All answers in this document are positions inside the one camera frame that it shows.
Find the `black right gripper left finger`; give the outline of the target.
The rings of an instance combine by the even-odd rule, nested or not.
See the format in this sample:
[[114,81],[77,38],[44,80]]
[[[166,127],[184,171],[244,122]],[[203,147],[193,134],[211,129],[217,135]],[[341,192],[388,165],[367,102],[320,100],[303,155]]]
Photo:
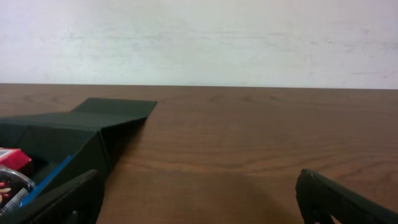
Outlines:
[[103,178],[92,169],[23,206],[18,222],[95,224],[103,198]]

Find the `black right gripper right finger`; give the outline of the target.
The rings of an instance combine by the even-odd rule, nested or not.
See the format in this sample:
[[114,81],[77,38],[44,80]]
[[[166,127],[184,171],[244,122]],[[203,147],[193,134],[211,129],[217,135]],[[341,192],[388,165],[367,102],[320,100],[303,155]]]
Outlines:
[[305,224],[397,223],[397,213],[327,179],[303,169],[297,178],[296,199]]

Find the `blue Oreo cookie pack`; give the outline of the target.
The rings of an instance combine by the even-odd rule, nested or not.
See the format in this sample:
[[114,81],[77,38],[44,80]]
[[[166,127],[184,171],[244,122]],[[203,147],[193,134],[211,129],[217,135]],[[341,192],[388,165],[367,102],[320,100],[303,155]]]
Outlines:
[[34,199],[36,199],[39,194],[43,191],[43,189],[51,182],[58,173],[73,159],[73,156],[66,157],[46,178],[41,181],[39,185],[37,185],[33,191],[29,193],[26,197],[22,199],[19,204],[19,208],[31,203]]

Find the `red Pringles can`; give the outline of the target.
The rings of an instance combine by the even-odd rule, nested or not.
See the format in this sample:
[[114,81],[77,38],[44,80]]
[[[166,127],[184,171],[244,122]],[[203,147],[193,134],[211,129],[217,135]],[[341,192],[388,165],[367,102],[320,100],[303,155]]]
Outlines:
[[1,165],[1,215],[19,208],[34,188],[35,182],[26,175]]

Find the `red wafer snack box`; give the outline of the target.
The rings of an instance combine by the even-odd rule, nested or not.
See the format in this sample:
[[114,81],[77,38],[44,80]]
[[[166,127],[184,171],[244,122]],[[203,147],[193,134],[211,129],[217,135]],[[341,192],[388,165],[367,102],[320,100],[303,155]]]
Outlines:
[[1,148],[1,165],[26,176],[33,173],[32,159],[21,149]]

